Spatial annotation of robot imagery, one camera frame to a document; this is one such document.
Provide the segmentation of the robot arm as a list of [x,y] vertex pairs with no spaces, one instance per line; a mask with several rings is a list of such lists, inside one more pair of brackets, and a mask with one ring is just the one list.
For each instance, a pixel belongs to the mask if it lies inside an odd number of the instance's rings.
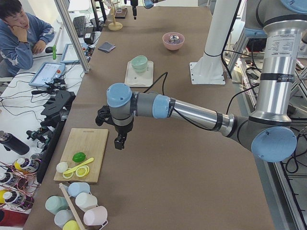
[[283,161],[297,145],[287,107],[301,34],[306,28],[304,0],[248,1],[246,29],[267,35],[256,107],[248,117],[222,114],[156,93],[133,92],[128,85],[115,83],[107,89],[107,105],[97,112],[96,124],[115,127],[118,136],[114,143],[120,150],[136,116],[176,117],[222,133],[263,161]]
[[[146,9],[152,8],[156,3],[162,2],[164,0],[143,0],[143,6]],[[138,0],[130,0],[130,5],[132,7],[132,13],[133,13],[133,18],[136,20],[137,19],[137,6]]]

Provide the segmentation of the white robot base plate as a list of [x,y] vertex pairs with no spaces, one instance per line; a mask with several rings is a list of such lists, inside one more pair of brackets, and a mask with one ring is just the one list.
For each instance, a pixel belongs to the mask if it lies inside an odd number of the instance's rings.
[[221,62],[190,62],[189,71],[192,84],[225,85]]

